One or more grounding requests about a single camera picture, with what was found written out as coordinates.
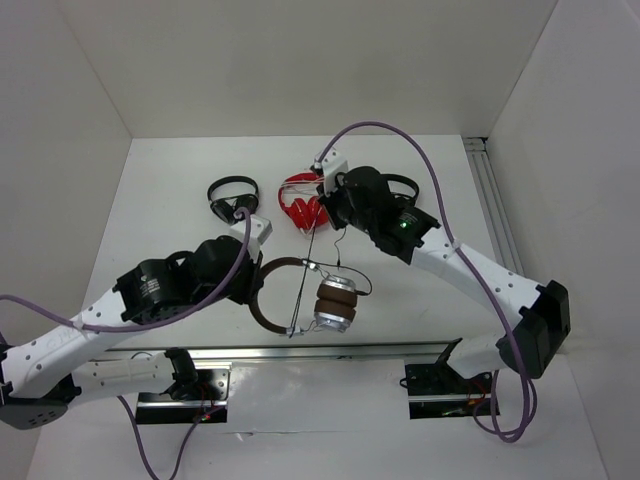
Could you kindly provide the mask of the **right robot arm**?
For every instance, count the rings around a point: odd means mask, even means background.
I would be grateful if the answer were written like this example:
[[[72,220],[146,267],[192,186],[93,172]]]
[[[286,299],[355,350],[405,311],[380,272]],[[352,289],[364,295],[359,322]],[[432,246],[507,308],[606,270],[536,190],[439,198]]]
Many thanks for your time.
[[[571,330],[567,288],[522,277],[450,238],[436,218],[395,198],[389,179],[373,167],[327,173],[319,201],[332,227],[351,226],[381,252],[436,275],[496,313],[505,330],[458,341],[436,369],[440,387],[457,392],[505,368],[540,378]]]

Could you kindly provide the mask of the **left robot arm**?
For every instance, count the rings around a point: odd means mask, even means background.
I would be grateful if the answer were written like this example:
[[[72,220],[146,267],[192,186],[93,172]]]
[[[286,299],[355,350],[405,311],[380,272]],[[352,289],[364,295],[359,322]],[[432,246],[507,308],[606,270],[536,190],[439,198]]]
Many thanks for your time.
[[[193,252],[145,260],[73,319],[23,345],[2,347],[2,422],[34,429],[82,403],[128,393],[189,397],[200,379],[184,348],[119,360],[101,356],[217,301],[248,303],[259,288],[262,258],[258,241],[223,235]]]

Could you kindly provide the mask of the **brown silver headphones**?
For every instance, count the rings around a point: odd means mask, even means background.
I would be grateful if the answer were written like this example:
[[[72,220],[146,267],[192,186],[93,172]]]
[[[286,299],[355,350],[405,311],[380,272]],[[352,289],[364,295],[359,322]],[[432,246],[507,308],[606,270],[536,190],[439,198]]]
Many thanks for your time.
[[[313,329],[344,333],[354,321],[358,298],[369,296],[373,292],[373,284],[369,277],[363,272],[352,267],[344,267],[345,270],[355,272],[366,280],[369,286],[367,291],[360,290],[356,282],[351,278],[332,274],[328,271],[328,269],[340,270],[340,263],[329,264],[314,261],[310,258],[280,257],[266,263],[261,267],[260,271],[264,284],[266,279],[276,270],[288,267],[302,268],[304,270],[288,326],[273,323],[265,316],[259,304],[260,290],[249,303],[249,311],[253,319],[266,331],[279,336],[292,338],[294,336],[304,335]],[[309,272],[319,274],[321,281],[316,290],[312,321],[309,326],[304,329],[298,326],[298,318],[306,277]]]

